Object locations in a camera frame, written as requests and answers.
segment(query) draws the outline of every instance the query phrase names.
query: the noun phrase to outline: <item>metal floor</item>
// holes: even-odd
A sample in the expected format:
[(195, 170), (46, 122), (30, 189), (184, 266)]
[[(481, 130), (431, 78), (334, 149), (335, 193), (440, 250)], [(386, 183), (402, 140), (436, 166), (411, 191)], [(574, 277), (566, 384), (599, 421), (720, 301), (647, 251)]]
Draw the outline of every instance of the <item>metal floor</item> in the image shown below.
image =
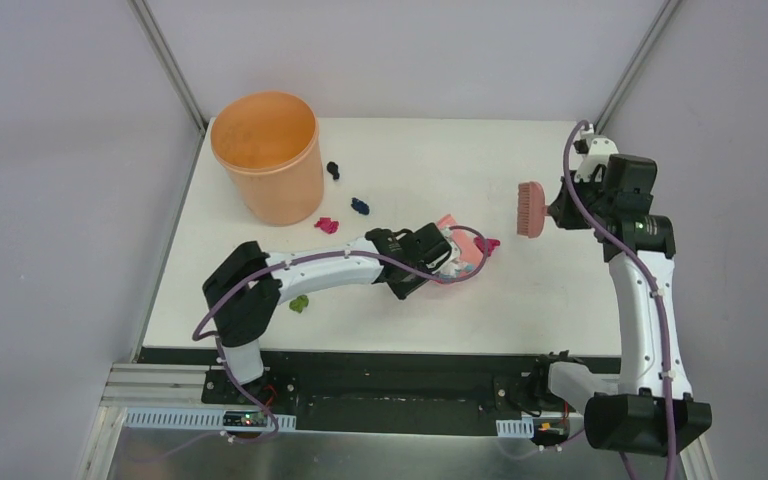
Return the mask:
[[(557, 453), (522, 457), (525, 439), (343, 433), (283, 434), (264, 444), (229, 445), (210, 436), (151, 463), (200, 435), (192, 430), (127, 429), (119, 438), (109, 480), (526, 480), (625, 479), (619, 455), (593, 450), (583, 438)], [(662, 458), (632, 456), (641, 479), (660, 479)], [(676, 479), (685, 479), (678, 468)]]

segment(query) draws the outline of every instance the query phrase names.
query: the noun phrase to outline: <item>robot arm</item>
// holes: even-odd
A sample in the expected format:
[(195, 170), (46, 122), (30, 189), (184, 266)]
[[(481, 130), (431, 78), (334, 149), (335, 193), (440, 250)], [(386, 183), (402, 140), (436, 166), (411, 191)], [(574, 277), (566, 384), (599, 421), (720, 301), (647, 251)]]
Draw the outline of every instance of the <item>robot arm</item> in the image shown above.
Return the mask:
[[(538, 376), (529, 379), (530, 391), (539, 395), (543, 386), (544, 393), (583, 412), (585, 433), (594, 448), (654, 455), (667, 452), (665, 402), (672, 401), (680, 451), (710, 427), (711, 408), (693, 401), (681, 363), (672, 302), (672, 223), (667, 217), (649, 213), (657, 167), (650, 159), (618, 154), (613, 142), (591, 131), (585, 132), (575, 147), (584, 155), (581, 168), (571, 172), (579, 198), (608, 231), (637, 254), (658, 281), (658, 295), (666, 310), (671, 365), (662, 365), (660, 321), (643, 273), (626, 253), (597, 235), (619, 306), (619, 383), (605, 382), (586, 366), (561, 356), (549, 359), (548, 368), (544, 364), (537, 369)], [(548, 213), (559, 228), (590, 228), (563, 182)], [(672, 377), (671, 399), (664, 398), (664, 371)]]
[[(374, 229), (343, 245), (308, 252), (267, 253), (257, 242), (247, 242), (216, 269), (202, 290), (212, 308), (247, 276), (272, 268), (231, 297), (214, 316), (228, 365), (237, 380), (246, 384), (263, 375), (258, 339), (281, 303), (327, 288), (374, 283), (387, 283), (396, 297), (404, 300), (427, 282), (372, 256), (335, 256), (333, 252), (367, 252), (432, 274), (447, 265), (453, 248), (451, 235), (441, 232), (434, 223), (416, 232)], [(308, 261), (282, 267), (301, 258)]]

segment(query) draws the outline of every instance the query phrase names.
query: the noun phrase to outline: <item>pink cloth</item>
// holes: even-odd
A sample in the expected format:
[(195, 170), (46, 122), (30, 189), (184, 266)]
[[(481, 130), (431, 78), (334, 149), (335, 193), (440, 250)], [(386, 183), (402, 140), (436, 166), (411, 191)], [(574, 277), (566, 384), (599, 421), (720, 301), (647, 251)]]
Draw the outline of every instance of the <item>pink cloth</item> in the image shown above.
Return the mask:
[[(451, 227), (457, 225), (454, 217), (446, 215), (437, 222), (437, 228), (443, 229), (445, 227)], [(481, 250), (475, 248), (472, 242), (469, 241), (469, 235), (463, 230), (452, 230), (452, 240), (461, 249), (460, 260), (475, 267), (481, 261)]]
[[(484, 253), (484, 242), (482, 242), (480, 238), (478, 237), (473, 238), (472, 243), (474, 243), (475, 246), (478, 247), (478, 249), (481, 250), (482, 253)], [(499, 240), (496, 240), (495, 238), (488, 238), (487, 239), (487, 245), (488, 245), (487, 256), (488, 257), (492, 256), (493, 250), (496, 250), (496, 247), (498, 247), (501, 244), (502, 242), (500, 242)]]
[(331, 235), (340, 227), (340, 222), (333, 221), (330, 217), (319, 217), (319, 221), (314, 223), (313, 226)]

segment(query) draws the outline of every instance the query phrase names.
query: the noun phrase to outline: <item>green toy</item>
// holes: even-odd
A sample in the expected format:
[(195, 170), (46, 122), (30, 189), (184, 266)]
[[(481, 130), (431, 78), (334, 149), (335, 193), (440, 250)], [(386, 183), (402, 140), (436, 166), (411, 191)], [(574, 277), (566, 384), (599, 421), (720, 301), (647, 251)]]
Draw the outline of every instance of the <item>green toy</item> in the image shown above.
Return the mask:
[(296, 313), (302, 313), (302, 310), (307, 308), (309, 304), (310, 300), (308, 300), (307, 295), (301, 295), (294, 300), (290, 300), (290, 310)]

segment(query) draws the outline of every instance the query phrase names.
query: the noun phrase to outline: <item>blue toy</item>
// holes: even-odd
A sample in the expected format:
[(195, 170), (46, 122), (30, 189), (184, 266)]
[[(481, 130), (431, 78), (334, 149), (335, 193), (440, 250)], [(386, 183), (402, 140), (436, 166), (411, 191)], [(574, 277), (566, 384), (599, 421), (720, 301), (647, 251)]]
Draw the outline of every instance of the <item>blue toy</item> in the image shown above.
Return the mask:
[(361, 215), (369, 215), (369, 205), (356, 197), (352, 197), (352, 209)]

